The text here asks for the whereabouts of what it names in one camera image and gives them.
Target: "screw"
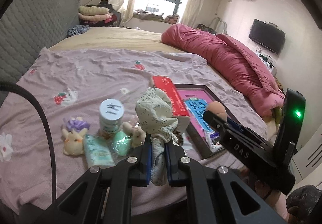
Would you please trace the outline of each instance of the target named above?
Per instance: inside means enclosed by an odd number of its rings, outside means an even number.
[[[136,157],[129,157],[128,162],[129,163],[135,163],[135,162],[137,162],[137,158]]]
[[[181,159],[180,159],[180,161],[182,162],[182,163],[189,163],[190,162],[190,158],[188,158],[188,157],[182,157]]]
[[[90,168],[90,173],[97,173],[99,172],[99,167],[98,166],[92,166]]]
[[[226,174],[226,173],[228,172],[228,168],[227,168],[227,167],[225,167],[225,166],[220,166],[220,167],[218,168],[218,171],[219,171],[220,173],[222,173],[222,174]]]

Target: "television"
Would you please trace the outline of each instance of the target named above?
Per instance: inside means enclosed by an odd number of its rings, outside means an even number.
[[[285,42],[285,33],[282,30],[257,19],[254,19],[248,37],[276,54],[280,53]]]

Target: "gray upholstered headboard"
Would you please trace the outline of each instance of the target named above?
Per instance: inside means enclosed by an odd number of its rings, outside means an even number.
[[[17,82],[44,46],[66,38],[79,24],[78,7],[79,0],[14,0],[0,19],[0,80]]]

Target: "purple bow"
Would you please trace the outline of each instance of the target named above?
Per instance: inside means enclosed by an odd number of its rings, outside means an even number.
[[[84,128],[87,128],[89,130],[90,124],[86,121],[83,121],[83,120],[70,119],[66,123],[66,128],[69,132],[72,130],[80,132]]]

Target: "small plush toy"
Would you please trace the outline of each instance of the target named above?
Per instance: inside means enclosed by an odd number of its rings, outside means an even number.
[[[227,121],[227,112],[223,104],[218,101],[210,102],[206,107],[206,110],[211,111],[224,121]]]
[[[132,136],[133,148],[136,148],[142,145],[145,141],[146,133],[140,126],[132,126],[129,122],[123,122],[123,131],[125,134]]]
[[[68,132],[66,129],[62,129],[62,135],[65,137],[63,153],[72,156],[84,154],[83,138],[87,131],[87,128],[82,129],[79,133],[75,130]]]

